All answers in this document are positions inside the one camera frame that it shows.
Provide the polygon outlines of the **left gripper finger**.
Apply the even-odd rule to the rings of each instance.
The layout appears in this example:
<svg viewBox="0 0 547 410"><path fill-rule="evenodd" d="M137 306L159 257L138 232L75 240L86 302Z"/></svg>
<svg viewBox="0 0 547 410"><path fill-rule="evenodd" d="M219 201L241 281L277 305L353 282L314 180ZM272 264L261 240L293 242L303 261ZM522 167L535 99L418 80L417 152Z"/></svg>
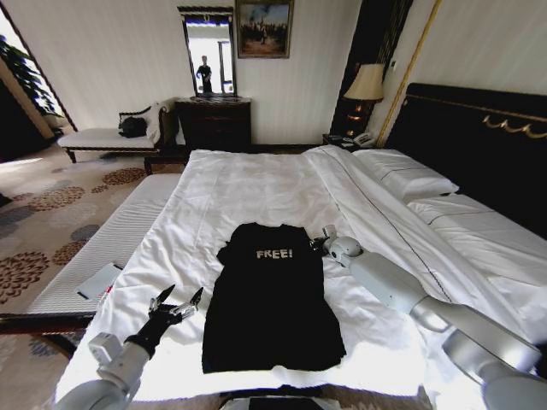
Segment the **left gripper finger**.
<svg viewBox="0 0 547 410"><path fill-rule="evenodd" d="M198 304L201 301L203 287L201 287L188 301L176 307L172 307L169 313L174 317L176 322L188 319L198 311Z"/></svg>
<svg viewBox="0 0 547 410"><path fill-rule="evenodd" d="M167 298L170 296L174 287L175 287L175 284L172 284L171 286L163 290L157 297L151 298L149 311L155 312L156 310L158 310L162 306L162 304L167 300Z"/></svg>

